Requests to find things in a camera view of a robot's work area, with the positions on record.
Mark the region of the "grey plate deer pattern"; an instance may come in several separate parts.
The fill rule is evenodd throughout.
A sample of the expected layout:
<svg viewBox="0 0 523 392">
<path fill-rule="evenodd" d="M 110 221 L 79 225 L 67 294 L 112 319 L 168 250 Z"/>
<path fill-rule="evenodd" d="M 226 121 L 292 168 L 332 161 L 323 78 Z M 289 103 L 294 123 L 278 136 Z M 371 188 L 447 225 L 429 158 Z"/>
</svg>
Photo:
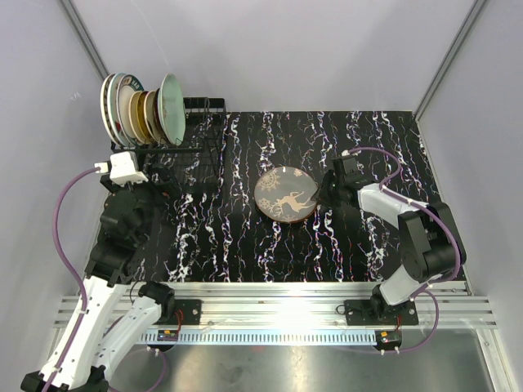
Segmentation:
<svg viewBox="0 0 523 392">
<path fill-rule="evenodd" d="M 316 209 L 310 196 L 318 189 L 305 171 L 289 166 L 275 167 L 263 174 L 254 188 L 254 201 L 268 218 L 292 224 L 305 220 Z"/>
</svg>

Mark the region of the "red floral plate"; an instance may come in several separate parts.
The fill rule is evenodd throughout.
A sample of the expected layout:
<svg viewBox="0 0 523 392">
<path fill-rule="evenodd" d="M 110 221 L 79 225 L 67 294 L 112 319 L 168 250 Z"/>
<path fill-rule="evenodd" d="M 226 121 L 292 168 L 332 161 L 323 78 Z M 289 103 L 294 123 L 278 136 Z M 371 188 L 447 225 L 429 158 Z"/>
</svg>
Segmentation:
<svg viewBox="0 0 523 392">
<path fill-rule="evenodd" d="M 154 109 L 155 126 L 156 126 L 156 129 L 157 129 L 157 133 L 159 135 L 158 136 L 158 143 L 161 144 L 161 145 L 164 145 L 166 143 L 166 138 L 165 138 L 165 134 L 164 134 L 164 131 L 163 131 L 163 128 L 162 128 L 162 125 L 161 125 L 161 122 L 160 122 L 160 117 L 159 117 L 159 89 L 157 89 L 154 92 L 153 109 Z"/>
</svg>

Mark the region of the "small cream floral plate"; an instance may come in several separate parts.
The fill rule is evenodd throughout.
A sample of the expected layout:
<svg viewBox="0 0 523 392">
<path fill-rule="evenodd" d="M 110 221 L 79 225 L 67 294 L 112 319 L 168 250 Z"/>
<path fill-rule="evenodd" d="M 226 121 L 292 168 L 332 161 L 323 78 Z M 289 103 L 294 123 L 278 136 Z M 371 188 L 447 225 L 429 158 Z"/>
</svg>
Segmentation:
<svg viewBox="0 0 523 392">
<path fill-rule="evenodd" d="M 136 108 L 137 108 L 137 101 L 138 101 L 138 98 L 139 98 L 139 95 L 141 93 L 139 91 L 135 91 L 133 94 L 132 94 L 132 97 L 129 101 L 129 106 L 128 106 L 128 114 L 129 114 L 129 118 L 130 118 L 130 123 L 131 123 L 131 129 L 132 129 L 132 134 L 134 135 L 135 139 L 140 141 L 140 128 L 139 128 L 139 123 L 138 123 L 138 120 L 137 120 L 137 111 L 136 111 Z"/>
</svg>

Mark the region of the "yellow patterned small plate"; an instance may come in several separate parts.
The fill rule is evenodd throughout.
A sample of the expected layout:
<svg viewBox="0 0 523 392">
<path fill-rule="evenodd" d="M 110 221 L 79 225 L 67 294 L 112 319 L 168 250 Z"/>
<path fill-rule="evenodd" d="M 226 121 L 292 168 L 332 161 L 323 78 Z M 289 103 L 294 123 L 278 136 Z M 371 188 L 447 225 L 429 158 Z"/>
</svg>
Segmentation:
<svg viewBox="0 0 523 392">
<path fill-rule="evenodd" d="M 140 133 L 142 135 L 142 139 L 144 140 L 144 144 L 149 144 L 150 138 L 149 138 L 149 132 L 145 123 L 145 115 L 144 115 L 144 103 L 145 103 L 145 96 L 147 92 L 141 91 L 140 95 L 138 96 L 137 106 L 136 106 L 136 114 L 137 114 L 137 120 L 140 128 Z"/>
</svg>

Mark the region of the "cream plate dark floral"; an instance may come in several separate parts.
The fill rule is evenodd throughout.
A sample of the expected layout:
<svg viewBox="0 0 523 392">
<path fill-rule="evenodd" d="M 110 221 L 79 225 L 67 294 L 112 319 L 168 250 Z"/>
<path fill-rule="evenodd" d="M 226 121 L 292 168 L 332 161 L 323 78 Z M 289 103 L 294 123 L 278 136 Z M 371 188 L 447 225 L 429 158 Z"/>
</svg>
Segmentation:
<svg viewBox="0 0 523 392">
<path fill-rule="evenodd" d="M 157 137 L 155 135 L 155 129 L 154 129 L 154 109 L 153 109 L 153 103 L 154 103 L 154 91 L 149 91 L 145 96 L 144 101 L 144 117 L 145 117 L 145 124 L 147 127 L 147 130 L 150 134 L 150 139 L 154 142 L 157 142 Z"/>
</svg>

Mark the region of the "mint green flower plate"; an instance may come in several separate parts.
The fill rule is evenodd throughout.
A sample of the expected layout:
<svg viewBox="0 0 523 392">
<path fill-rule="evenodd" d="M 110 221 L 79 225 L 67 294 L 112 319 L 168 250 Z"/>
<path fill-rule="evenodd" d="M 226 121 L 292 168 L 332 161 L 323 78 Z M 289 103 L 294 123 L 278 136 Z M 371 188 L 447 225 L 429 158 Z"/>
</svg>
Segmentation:
<svg viewBox="0 0 523 392">
<path fill-rule="evenodd" d="M 184 96 L 176 76 L 167 73 L 158 93 L 159 121 L 164 135 L 175 146 L 182 144 L 186 131 Z"/>
</svg>

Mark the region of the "white plate dark green rim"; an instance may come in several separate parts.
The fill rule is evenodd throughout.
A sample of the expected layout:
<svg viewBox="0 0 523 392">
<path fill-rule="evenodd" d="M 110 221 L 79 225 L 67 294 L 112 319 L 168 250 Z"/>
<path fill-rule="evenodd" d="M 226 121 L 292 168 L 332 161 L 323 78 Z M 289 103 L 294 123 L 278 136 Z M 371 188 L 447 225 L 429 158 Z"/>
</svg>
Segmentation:
<svg viewBox="0 0 523 392">
<path fill-rule="evenodd" d="M 131 127 L 131 114 L 129 113 L 130 102 L 135 92 L 143 91 L 144 88 L 137 77 L 132 74 L 125 74 L 117 84 L 116 89 L 116 110 L 117 128 L 123 138 L 124 146 L 133 146 L 136 137 Z"/>
</svg>

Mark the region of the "white plate watermelon pattern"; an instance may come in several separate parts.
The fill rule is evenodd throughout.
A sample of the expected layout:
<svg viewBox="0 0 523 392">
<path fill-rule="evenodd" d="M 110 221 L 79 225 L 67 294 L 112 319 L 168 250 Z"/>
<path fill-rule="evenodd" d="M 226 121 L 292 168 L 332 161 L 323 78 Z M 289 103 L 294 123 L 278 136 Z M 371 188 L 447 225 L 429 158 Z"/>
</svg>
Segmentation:
<svg viewBox="0 0 523 392">
<path fill-rule="evenodd" d="M 110 125 L 113 128 L 115 137 L 117 139 L 116 145 L 124 147 L 127 145 L 127 139 L 122 135 L 120 124 L 118 120 L 118 109 L 117 109 L 117 92 L 118 85 L 121 79 L 125 76 L 124 73 L 115 73 L 115 76 L 109 84 L 109 91 L 107 96 L 107 108 L 109 112 Z"/>
</svg>

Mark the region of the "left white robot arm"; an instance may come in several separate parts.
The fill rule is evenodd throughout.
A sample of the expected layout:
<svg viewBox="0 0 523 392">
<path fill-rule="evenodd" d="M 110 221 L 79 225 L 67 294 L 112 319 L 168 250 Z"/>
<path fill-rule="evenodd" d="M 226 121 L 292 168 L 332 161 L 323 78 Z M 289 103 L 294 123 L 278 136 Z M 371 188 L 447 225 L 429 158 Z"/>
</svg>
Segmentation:
<svg viewBox="0 0 523 392">
<path fill-rule="evenodd" d="M 59 193 L 52 218 L 52 237 L 62 263 L 78 284 L 80 297 L 56 350 L 40 371 L 25 375 L 23 391 L 112 391 L 114 371 L 146 328 L 171 322 L 176 314 L 174 291 L 163 283 L 141 287 L 132 308 L 112 328 L 109 317 L 127 287 L 91 275 L 80 278 L 60 243 L 58 218 L 68 191 L 91 173 L 108 173 L 108 163 L 82 171 Z"/>
</svg>

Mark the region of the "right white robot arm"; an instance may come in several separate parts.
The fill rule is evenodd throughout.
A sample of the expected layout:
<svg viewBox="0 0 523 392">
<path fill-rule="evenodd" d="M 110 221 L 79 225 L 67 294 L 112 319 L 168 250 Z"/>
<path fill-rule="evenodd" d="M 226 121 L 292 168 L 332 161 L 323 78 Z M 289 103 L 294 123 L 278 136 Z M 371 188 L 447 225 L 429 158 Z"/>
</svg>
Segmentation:
<svg viewBox="0 0 523 392">
<path fill-rule="evenodd" d="M 399 231 L 400 266 L 370 298 L 344 301 L 342 315 L 349 326 L 417 325 L 415 296 L 432 283 L 455 279 L 467 260 L 446 203 L 414 201 L 389 190 L 358 172 L 354 155 L 333 160 L 315 199 L 326 207 L 349 204 Z"/>
</svg>

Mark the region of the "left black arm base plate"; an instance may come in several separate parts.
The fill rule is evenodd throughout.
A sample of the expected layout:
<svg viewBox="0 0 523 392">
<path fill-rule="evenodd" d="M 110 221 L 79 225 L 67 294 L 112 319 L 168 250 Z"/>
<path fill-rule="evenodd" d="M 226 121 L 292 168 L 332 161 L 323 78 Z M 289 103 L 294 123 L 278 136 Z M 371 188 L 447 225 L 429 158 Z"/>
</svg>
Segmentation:
<svg viewBox="0 0 523 392">
<path fill-rule="evenodd" d="M 202 314 L 200 299 L 177 299 L 174 304 L 162 308 L 162 313 L 155 325 L 177 325 L 198 326 Z"/>
</svg>

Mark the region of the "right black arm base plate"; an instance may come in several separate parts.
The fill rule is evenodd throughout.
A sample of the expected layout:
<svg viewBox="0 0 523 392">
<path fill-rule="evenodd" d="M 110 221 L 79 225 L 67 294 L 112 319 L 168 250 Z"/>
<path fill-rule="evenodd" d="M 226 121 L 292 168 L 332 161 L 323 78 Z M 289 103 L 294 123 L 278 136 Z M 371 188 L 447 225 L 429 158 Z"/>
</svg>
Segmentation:
<svg viewBox="0 0 523 392">
<path fill-rule="evenodd" d="M 370 299 L 345 300 L 343 315 L 348 326 L 418 326 L 418 312 L 412 301 L 398 305 L 376 305 Z"/>
</svg>

